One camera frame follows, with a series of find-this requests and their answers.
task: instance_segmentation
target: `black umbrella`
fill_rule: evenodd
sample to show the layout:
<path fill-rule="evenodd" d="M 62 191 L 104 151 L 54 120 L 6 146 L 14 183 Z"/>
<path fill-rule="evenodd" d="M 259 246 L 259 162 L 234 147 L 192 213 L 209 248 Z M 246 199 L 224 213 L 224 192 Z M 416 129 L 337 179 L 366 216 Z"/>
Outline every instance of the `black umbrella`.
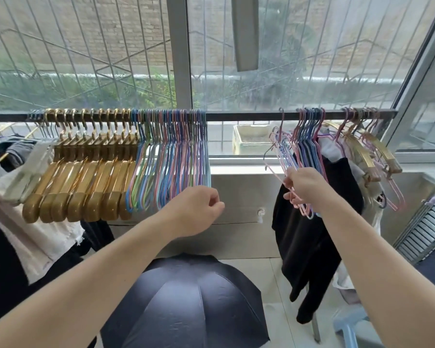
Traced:
<path fill-rule="evenodd" d="M 208 255 L 155 259 L 114 310 L 105 348 L 257 348 L 268 340 L 261 292 Z"/>

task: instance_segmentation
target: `brick wall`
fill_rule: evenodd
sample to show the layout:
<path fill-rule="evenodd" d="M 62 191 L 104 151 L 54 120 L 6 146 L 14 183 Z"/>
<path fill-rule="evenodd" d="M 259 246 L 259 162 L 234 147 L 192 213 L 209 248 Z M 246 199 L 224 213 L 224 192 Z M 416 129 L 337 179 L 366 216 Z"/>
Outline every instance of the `brick wall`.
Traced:
<path fill-rule="evenodd" d="M 47 70 L 52 70 L 54 64 L 58 70 L 67 71 L 74 66 L 77 71 L 93 72 L 92 65 L 99 69 L 106 67 L 108 62 L 117 63 L 120 68 L 128 69 L 127 52 L 137 53 L 131 57 L 135 73 L 146 73 L 144 66 L 147 59 L 150 67 L 159 72 L 165 71 L 167 60 L 171 69 L 171 45 L 167 42 L 165 51 L 162 44 L 163 29 L 166 40 L 169 39 L 166 0 L 161 0 L 164 28 L 161 24 L 160 0 L 117 1 L 118 7 L 115 0 L 96 0 L 95 4 L 93 0 L 51 0 L 51 4 L 48 0 L 29 0 L 29 8 L 26 0 L 7 0 L 8 11 L 3 0 L 0 0 L 0 34 L 7 48 L 5 49 L 0 41 L 0 68 L 13 69 L 6 55 L 8 50 L 18 68 L 24 70 L 33 67 L 29 57 L 32 57 L 39 69 Z M 409 0 L 372 0 L 371 3 L 369 1 L 311 0 L 309 3 L 309 0 L 291 0 L 287 23 L 284 24 L 284 19 L 277 17 L 275 22 L 286 28 L 284 41 L 289 36 L 297 37 L 302 31 L 301 25 L 305 21 L 309 7 L 307 25 L 313 36 L 303 40 L 307 67 L 311 67 L 315 60 L 316 66 L 331 66 L 333 71 L 345 70 L 348 66 L 349 69 L 361 69 L 365 65 L 367 69 L 378 69 L 384 62 L 387 68 L 395 69 L 401 62 L 401 67 L 406 70 L 435 17 L 435 0 L 430 0 L 429 3 L 429 0 L 412 0 L 404 18 Z M 261 0 L 260 7 L 264 7 L 265 2 L 266 0 Z M 206 62 L 208 71 L 219 71 L 223 64 L 232 70 L 234 54 L 230 0 L 206 0 L 204 4 L 203 0 L 188 0 L 188 7 L 192 67 L 204 69 Z M 36 26 L 31 9 L 39 27 Z M 79 16 L 80 26 L 75 10 Z M 359 34 L 361 41 L 355 46 Z M 33 37 L 48 41 L 47 48 L 45 43 Z M 371 42 L 375 37 L 377 46 L 371 50 Z M 146 52 L 147 57 L 145 52 L 140 52 L 144 50 L 142 39 L 145 46 L 152 47 Z M 64 49 L 65 44 L 73 50 L 70 52 L 70 58 Z M 281 55 L 280 50 L 284 49 L 282 38 L 274 40 L 274 44 L 274 49 L 270 49 L 270 56 L 278 57 Z M 93 63 L 88 56 L 89 53 L 94 59 Z M 400 55 L 405 55 L 405 59 L 402 60 Z M 122 72 L 121 69 L 115 70 L 118 73 Z M 102 73 L 110 71 L 107 67 Z"/>

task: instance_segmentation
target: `hand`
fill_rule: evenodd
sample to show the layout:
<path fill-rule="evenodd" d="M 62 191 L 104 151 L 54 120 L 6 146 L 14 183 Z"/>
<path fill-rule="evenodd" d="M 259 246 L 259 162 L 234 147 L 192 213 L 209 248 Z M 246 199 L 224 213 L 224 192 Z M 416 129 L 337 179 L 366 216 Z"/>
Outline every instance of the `hand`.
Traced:
<path fill-rule="evenodd" d="M 293 167 L 287 169 L 288 176 L 283 180 L 286 188 L 293 188 L 293 193 L 284 194 L 284 199 L 291 200 L 292 204 L 315 204 L 319 196 L 325 195 L 326 192 L 333 189 L 326 182 L 324 177 L 312 167 L 302 167 L 298 170 Z"/>
<path fill-rule="evenodd" d="M 224 203 L 214 188 L 187 187 L 155 216 L 167 222 L 172 238 L 194 236 L 203 232 L 224 211 Z"/>

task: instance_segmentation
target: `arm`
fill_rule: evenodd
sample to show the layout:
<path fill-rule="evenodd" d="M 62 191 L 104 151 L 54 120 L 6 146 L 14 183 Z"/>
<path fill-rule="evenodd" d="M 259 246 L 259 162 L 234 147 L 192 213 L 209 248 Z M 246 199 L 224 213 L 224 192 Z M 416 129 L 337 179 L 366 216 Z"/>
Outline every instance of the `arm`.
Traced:
<path fill-rule="evenodd" d="M 86 347 L 158 252 L 202 232 L 223 210 L 215 189 L 187 188 L 2 317 L 0 348 Z"/>
<path fill-rule="evenodd" d="M 293 169 L 284 182 L 322 215 L 384 345 L 435 347 L 435 286 L 379 236 L 316 170 Z"/>

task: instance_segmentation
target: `clothes rail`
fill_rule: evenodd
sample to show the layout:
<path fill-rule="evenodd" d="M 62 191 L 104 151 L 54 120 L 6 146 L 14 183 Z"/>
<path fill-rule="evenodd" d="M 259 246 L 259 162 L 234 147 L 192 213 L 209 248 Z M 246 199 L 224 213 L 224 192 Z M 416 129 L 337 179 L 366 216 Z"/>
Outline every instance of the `clothes rail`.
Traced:
<path fill-rule="evenodd" d="M 76 122 L 82 122 L 82 109 L 75 109 L 76 112 L 74 116 L 72 115 L 73 109 L 60 109 L 56 118 L 58 122 L 63 122 L 66 118 L 67 121 L 72 122 L 74 119 Z M 128 114 L 122 115 L 123 109 L 109 109 L 110 112 L 107 114 L 108 109 L 103 109 L 99 113 L 99 109 L 93 109 L 93 115 L 90 113 L 91 109 L 86 109 L 87 113 L 84 114 L 83 119 L 86 122 L 90 122 L 92 119 L 95 122 L 113 122 L 114 120 L 118 122 L 126 121 Z M 345 111 L 342 110 L 325 110 L 326 120 L 343 120 L 345 118 Z M 380 119 L 393 119 L 397 113 L 395 109 L 378 109 L 377 112 L 380 114 Z M 206 111 L 206 121 L 207 122 L 222 122 L 222 121 L 280 121 L 283 119 L 285 121 L 296 121 L 300 118 L 300 113 L 296 111 L 285 111 L 282 114 L 281 111 L 239 111 L 239 112 L 227 112 L 227 111 Z M 0 111 L 0 122 L 42 122 L 44 120 L 44 114 L 42 111 Z M 55 114 L 47 115 L 48 122 L 55 121 Z"/>

